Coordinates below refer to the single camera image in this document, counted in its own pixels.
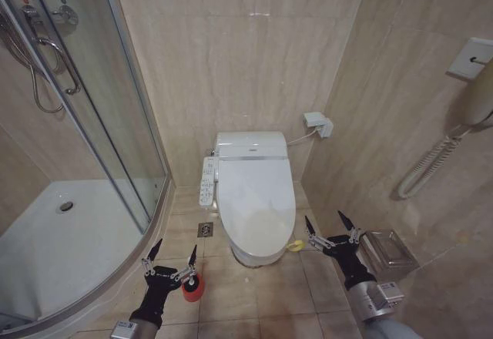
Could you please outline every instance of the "shower enclosure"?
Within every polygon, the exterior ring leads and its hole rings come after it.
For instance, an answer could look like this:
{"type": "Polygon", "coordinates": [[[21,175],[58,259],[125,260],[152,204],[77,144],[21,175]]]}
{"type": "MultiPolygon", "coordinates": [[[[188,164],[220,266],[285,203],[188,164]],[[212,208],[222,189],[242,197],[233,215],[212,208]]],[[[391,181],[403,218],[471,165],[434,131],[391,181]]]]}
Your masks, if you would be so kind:
{"type": "Polygon", "coordinates": [[[169,175],[118,0],[0,0],[0,36],[0,337],[21,337],[90,304],[169,175]]]}

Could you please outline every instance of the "toilet bowl base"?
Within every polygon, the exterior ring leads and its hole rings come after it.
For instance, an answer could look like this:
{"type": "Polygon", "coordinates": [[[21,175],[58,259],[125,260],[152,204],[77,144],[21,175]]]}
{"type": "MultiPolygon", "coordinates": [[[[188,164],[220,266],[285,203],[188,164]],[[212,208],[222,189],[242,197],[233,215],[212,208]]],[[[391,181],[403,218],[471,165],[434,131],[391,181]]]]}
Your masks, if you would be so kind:
{"type": "Polygon", "coordinates": [[[248,253],[243,252],[236,245],[234,245],[234,243],[231,243],[231,240],[230,240],[230,247],[238,263],[249,268],[258,268],[258,267],[266,266],[267,264],[272,264],[277,260],[279,260],[283,256],[284,252],[286,251],[286,249],[283,248],[279,252],[268,257],[254,257],[248,253]]]}

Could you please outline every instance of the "toilet lid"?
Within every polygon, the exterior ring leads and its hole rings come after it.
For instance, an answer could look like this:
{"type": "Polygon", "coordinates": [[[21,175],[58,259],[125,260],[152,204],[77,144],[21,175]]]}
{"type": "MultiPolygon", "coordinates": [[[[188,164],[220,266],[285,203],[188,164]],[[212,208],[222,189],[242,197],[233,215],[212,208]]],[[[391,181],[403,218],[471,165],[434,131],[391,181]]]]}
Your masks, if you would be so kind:
{"type": "Polygon", "coordinates": [[[230,239],[255,257],[283,249],[296,213],[289,160],[220,160],[218,172],[217,200],[230,239]]]}

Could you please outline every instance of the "toilet control panel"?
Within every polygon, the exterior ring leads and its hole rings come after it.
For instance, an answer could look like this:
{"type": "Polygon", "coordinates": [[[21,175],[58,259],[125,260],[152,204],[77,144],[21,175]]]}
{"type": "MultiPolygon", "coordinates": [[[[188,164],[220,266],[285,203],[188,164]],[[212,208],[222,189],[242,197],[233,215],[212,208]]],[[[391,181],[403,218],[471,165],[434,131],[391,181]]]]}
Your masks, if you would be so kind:
{"type": "Polygon", "coordinates": [[[214,178],[217,168],[216,156],[206,156],[203,159],[202,180],[200,181],[200,206],[212,206],[214,198],[214,178]]]}

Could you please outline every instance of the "shower door handle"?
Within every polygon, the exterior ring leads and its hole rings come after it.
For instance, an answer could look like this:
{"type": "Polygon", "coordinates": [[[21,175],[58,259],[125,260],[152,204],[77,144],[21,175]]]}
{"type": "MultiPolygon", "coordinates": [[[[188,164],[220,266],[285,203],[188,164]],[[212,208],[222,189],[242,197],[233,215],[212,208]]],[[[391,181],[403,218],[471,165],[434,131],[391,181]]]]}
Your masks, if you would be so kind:
{"type": "Polygon", "coordinates": [[[74,82],[74,87],[65,89],[65,93],[68,95],[74,95],[75,93],[79,92],[82,87],[79,76],[77,75],[77,72],[75,71],[72,63],[67,58],[67,55],[65,54],[63,49],[56,42],[44,37],[37,38],[36,42],[40,45],[48,45],[54,48],[54,50],[60,55],[60,58],[65,64],[65,67],[67,67],[67,71],[69,71],[70,77],[72,77],[72,80],[74,82]]]}

